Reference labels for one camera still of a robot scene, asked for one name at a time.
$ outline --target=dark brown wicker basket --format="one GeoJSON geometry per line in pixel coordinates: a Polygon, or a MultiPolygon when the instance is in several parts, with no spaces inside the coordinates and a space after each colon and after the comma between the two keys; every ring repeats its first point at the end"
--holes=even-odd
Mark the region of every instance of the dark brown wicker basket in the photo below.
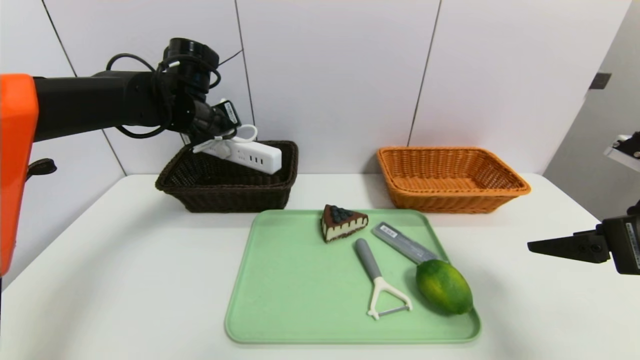
{"type": "Polygon", "coordinates": [[[298,146],[290,141],[260,143],[282,151],[282,168],[273,175],[184,147],[160,173],[156,188],[192,213],[284,209],[298,175],[298,146]]]}

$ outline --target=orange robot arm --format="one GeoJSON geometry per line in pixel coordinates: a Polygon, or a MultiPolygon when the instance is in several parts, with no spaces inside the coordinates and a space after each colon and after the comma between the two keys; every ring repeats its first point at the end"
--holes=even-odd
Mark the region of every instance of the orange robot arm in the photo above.
{"type": "Polygon", "coordinates": [[[31,144],[38,122],[38,97],[33,78],[0,76],[0,277],[9,270],[31,144]]]}

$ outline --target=black robot arm segment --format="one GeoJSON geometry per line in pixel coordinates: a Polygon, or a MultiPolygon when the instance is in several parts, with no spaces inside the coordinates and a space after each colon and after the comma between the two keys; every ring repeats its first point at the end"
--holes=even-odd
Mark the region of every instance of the black robot arm segment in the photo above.
{"type": "MultiPolygon", "coordinates": [[[[119,54],[109,61],[135,55],[119,54]]],[[[219,57],[206,45],[173,38],[157,69],[149,72],[107,70],[87,78],[35,78],[40,113],[34,141],[108,127],[134,138],[165,129],[189,135],[200,143],[227,134],[232,122],[224,106],[206,104],[209,89],[220,82],[219,57]],[[216,79],[210,84],[210,74],[216,79]],[[134,134],[122,126],[158,127],[134,134]]]]}
{"type": "Polygon", "coordinates": [[[151,72],[106,71],[90,78],[35,78],[34,141],[122,125],[160,126],[151,72]]]}
{"type": "Polygon", "coordinates": [[[565,238],[532,241],[527,246],[538,254],[588,263],[603,263],[611,258],[611,253],[620,274],[640,275],[640,215],[628,213],[602,220],[595,230],[565,238]]]}

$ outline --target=vegetable peeler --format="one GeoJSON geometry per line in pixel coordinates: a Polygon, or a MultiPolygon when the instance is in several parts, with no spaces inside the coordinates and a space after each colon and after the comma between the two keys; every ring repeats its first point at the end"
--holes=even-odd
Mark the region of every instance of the vegetable peeler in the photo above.
{"type": "Polygon", "coordinates": [[[358,256],[360,257],[367,274],[371,278],[371,281],[373,281],[373,294],[371,296],[371,303],[369,304],[369,311],[367,312],[367,315],[373,316],[374,319],[379,320],[383,315],[396,313],[402,310],[411,311],[413,309],[411,299],[409,299],[409,297],[400,290],[389,285],[389,283],[382,278],[382,273],[380,272],[380,268],[378,268],[378,264],[376,263],[376,259],[373,257],[373,253],[371,252],[371,248],[369,248],[367,240],[363,238],[357,239],[356,251],[358,252],[358,256]],[[377,312],[376,303],[378,302],[378,297],[381,291],[386,291],[404,301],[404,306],[382,311],[381,313],[377,312]]]}

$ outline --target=barcode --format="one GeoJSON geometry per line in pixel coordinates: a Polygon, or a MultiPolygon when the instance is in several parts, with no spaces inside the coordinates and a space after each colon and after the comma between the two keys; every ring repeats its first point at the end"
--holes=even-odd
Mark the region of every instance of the barcode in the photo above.
{"type": "Polygon", "coordinates": [[[229,117],[229,120],[231,120],[231,122],[233,122],[234,124],[237,124],[238,119],[236,119],[236,113],[234,112],[233,106],[231,106],[229,102],[226,102],[225,109],[227,109],[227,116],[229,117]]]}
{"type": "Polygon", "coordinates": [[[395,238],[396,236],[398,236],[397,232],[389,229],[388,227],[382,225],[380,227],[380,230],[384,231],[385,233],[387,233],[389,236],[391,236],[392,238],[395,238]]]}
{"type": "Polygon", "coordinates": [[[625,222],[625,226],[627,227],[627,234],[629,235],[631,249],[634,251],[634,255],[636,257],[636,265],[638,266],[638,269],[640,269],[640,248],[638,247],[638,240],[636,238],[636,233],[634,232],[634,226],[628,222],[625,222]]]}

